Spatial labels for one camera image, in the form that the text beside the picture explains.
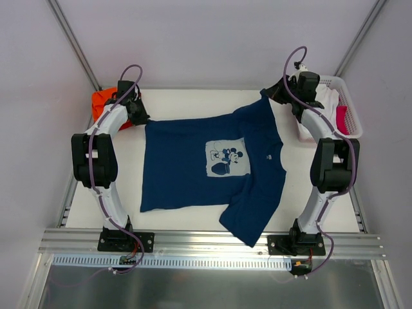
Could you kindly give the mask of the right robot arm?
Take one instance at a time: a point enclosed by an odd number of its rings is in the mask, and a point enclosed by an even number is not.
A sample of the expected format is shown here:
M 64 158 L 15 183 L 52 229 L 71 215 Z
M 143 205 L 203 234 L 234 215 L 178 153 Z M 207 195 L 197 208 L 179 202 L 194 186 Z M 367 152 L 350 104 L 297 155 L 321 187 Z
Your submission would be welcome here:
M 360 144 L 336 131 L 316 101 L 320 76 L 311 71 L 285 75 L 264 93 L 280 104 L 290 104 L 297 121 L 309 130 L 317 144 L 310 168 L 313 185 L 301 215 L 287 235 L 269 235 L 268 252 L 274 255 L 325 256 L 323 219 L 334 201 L 355 183 Z

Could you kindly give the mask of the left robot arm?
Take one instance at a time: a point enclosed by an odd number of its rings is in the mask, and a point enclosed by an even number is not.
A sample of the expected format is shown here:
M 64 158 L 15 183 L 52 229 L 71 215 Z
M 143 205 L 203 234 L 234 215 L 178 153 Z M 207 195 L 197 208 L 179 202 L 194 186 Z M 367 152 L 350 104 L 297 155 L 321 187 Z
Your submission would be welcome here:
M 138 83 L 119 80 L 117 90 L 104 103 L 95 123 L 71 138 L 74 177 L 92 193 L 104 219 L 98 241 L 101 252 L 153 251 L 154 234 L 135 232 L 120 201 L 113 146 L 114 136 L 126 122 L 139 126 L 148 120 Z

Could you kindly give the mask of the blue printed t shirt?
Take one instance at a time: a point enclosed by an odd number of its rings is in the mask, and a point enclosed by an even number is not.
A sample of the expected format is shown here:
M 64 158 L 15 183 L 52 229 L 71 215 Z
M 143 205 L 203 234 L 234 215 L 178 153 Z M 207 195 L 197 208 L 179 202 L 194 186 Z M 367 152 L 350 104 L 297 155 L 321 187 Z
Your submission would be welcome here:
M 266 95 L 226 115 L 151 121 L 140 211 L 224 205 L 220 224 L 253 247 L 281 201 L 282 147 Z

